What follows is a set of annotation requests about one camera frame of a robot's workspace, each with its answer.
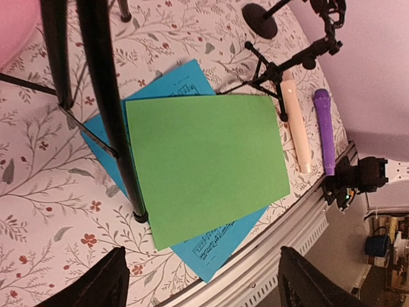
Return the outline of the pink round plate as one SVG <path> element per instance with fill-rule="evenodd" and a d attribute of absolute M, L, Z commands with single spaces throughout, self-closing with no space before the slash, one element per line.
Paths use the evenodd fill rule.
<path fill-rule="evenodd" d="M 1 68 L 20 53 L 39 20 L 39 1 L 1 0 Z"/>

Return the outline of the black shock mount tripod stand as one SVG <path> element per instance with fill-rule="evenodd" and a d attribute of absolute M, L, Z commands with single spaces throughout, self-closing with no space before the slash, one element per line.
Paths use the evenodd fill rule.
<path fill-rule="evenodd" d="M 343 46 L 342 42 L 336 40 L 336 30 L 344 25 L 346 1 L 310 0 L 309 3 L 314 12 L 324 21 L 325 36 L 314 41 L 310 46 L 296 53 L 289 60 L 280 65 L 268 61 L 258 50 L 256 50 L 251 42 L 246 41 L 244 47 L 258 58 L 255 73 L 251 80 L 244 81 L 242 84 L 224 91 L 224 95 L 243 86 L 255 88 L 276 98 L 279 102 L 279 117 L 281 121 L 288 121 L 288 114 L 284 106 L 281 91 L 281 82 L 284 71 L 297 65 L 302 65 L 306 70 L 313 70 L 316 67 L 316 58 L 318 56 L 322 56 L 326 53 L 333 56 L 338 53 Z"/>

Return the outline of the purple microphone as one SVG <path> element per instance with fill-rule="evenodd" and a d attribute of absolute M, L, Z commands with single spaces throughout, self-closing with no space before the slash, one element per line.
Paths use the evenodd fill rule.
<path fill-rule="evenodd" d="M 326 89 L 314 92 L 313 102 L 320 128 L 321 147 L 326 176 L 334 176 L 336 169 L 334 135 L 331 117 L 331 98 Z"/>

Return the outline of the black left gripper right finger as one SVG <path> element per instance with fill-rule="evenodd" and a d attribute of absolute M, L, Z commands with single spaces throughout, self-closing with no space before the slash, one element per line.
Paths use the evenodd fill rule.
<path fill-rule="evenodd" d="M 281 306 L 365 306 L 287 246 L 281 248 L 278 287 Z"/>

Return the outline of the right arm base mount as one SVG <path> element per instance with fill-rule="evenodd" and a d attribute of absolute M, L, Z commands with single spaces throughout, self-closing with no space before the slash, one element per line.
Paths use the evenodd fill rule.
<path fill-rule="evenodd" d="M 366 157 L 353 166 L 348 157 L 343 157 L 333 174 L 326 175 L 321 185 L 327 205 L 336 202 L 338 209 L 343 212 L 356 195 L 376 192 L 389 182 L 386 176 L 387 164 L 387 159 Z"/>

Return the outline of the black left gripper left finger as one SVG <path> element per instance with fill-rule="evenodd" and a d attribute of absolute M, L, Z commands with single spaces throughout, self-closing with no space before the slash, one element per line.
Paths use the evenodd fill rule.
<path fill-rule="evenodd" d="M 112 249 L 70 286 L 38 306 L 125 306 L 130 271 L 125 248 Z"/>

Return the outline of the pink beige microphone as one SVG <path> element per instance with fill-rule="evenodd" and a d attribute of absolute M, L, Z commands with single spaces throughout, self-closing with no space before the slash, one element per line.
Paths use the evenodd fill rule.
<path fill-rule="evenodd" d="M 297 97 L 297 86 L 293 74 L 286 70 L 282 76 L 281 91 L 288 114 L 288 125 L 293 139 L 295 153 L 301 173 L 310 173 L 312 160 L 309 142 Z"/>

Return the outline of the black round-base mic stand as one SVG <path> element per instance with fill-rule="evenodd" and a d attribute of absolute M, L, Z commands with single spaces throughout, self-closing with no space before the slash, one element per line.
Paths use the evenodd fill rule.
<path fill-rule="evenodd" d="M 242 15 L 246 24 L 258 36 L 270 40 L 278 34 L 277 23 L 273 17 L 290 0 L 281 0 L 266 10 L 260 4 L 249 3 L 242 8 Z"/>

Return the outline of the green paper sheet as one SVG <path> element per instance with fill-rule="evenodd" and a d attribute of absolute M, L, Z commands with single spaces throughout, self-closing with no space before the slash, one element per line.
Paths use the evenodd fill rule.
<path fill-rule="evenodd" d="M 139 185 L 159 250 L 290 193 L 270 97 L 131 100 L 126 112 Z"/>

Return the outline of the blue mug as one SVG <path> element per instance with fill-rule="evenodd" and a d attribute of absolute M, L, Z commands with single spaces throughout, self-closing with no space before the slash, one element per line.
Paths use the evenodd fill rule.
<path fill-rule="evenodd" d="M 378 227 L 371 236 L 367 237 L 364 252 L 367 256 L 384 257 L 387 254 L 390 244 L 388 228 Z"/>

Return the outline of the black perforated music stand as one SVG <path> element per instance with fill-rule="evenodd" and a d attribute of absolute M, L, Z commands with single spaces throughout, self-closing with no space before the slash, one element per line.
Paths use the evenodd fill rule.
<path fill-rule="evenodd" d="M 133 206 L 134 218 L 138 223 L 145 223 L 148 221 L 148 212 L 130 150 L 113 60 L 109 23 L 112 2 L 77 1 L 76 4 L 86 67 L 109 141 L 102 141 L 70 112 L 74 99 L 68 72 L 67 1 L 40 1 L 44 40 L 54 87 L 48 88 L 6 74 L 1 74 L 1 81 L 57 97 L 58 106 L 66 117 L 74 121 L 82 132 L 115 159 Z"/>

